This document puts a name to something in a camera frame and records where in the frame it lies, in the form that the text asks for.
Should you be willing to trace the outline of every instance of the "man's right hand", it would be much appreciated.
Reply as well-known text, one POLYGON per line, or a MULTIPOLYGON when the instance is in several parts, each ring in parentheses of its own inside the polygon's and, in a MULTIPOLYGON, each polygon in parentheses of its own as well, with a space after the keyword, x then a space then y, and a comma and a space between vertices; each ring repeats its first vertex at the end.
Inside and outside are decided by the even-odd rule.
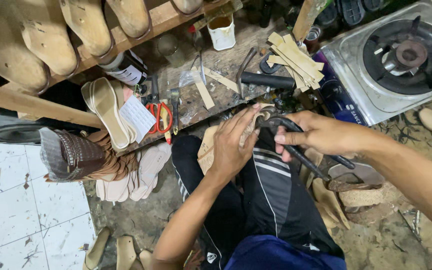
POLYGON ((314 148, 326 155, 362 154, 375 141, 384 138, 370 128, 362 125, 339 121, 333 118, 302 111, 286 115, 304 132, 286 132, 279 126, 274 137, 276 153, 282 154, 282 160, 289 162, 291 155, 284 150, 283 145, 301 145, 304 148, 314 148))

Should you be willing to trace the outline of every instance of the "leg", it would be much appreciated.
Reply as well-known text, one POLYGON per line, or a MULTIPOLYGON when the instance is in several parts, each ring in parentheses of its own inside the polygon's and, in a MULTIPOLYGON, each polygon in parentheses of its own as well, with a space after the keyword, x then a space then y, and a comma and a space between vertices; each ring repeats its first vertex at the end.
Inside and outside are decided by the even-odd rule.
POLYGON ((344 258, 328 234, 313 199, 299 180, 298 161, 286 164, 275 152, 273 134, 262 129, 250 159, 241 170, 248 235, 273 235, 299 250, 310 245, 344 258))
MULTIPOLYGON (((197 161, 201 139, 183 136, 173 144, 173 165, 183 201, 199 185, 204 175, 197 161)), ((202 269, 223 269, 234 248, 243 239, 245 218, 241 193, 233 183, 228 183, 219 193, 204 221, 200 244, 206 260, 202 269)))

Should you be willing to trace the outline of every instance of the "gas stove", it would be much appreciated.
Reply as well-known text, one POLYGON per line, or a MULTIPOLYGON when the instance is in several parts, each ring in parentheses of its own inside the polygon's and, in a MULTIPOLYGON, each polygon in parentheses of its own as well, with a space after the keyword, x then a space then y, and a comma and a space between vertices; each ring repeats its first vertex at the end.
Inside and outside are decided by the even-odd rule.
POLYGON ((432 2, 423 0, 337 36, 319 92, 336 119, 371 126, 432 100, 432 2))

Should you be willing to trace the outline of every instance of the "stove burner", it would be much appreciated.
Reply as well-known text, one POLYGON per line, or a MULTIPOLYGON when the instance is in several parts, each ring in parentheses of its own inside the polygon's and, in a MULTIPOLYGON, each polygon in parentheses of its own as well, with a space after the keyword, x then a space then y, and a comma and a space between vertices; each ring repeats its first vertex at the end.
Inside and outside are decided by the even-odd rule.
POLYGON ((415 68, 428 59, 428 50, 419 42, 405 40, 396 48, 396 58, 400 64, 415 68))
POLYGON ((432 91, 432 25, 397 20, 376 29, 363 48, 368 74, 382 87, 399 94, 432 91))

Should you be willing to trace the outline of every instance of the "man's left hand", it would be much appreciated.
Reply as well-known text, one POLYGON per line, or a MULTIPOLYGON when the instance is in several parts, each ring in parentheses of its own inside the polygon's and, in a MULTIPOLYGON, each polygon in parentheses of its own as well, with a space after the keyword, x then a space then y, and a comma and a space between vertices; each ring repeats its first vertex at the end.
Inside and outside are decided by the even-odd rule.
POLYGON ((214 161, 208 173, 217 175, 221 181, 219 184, 226 185, 251 158, 259 130, 254 130, 248 136, 243 147, 239 146, 240 137, 260 107, 256 103, 243 109, 233 118, 222 121, 214 133, 214 161))

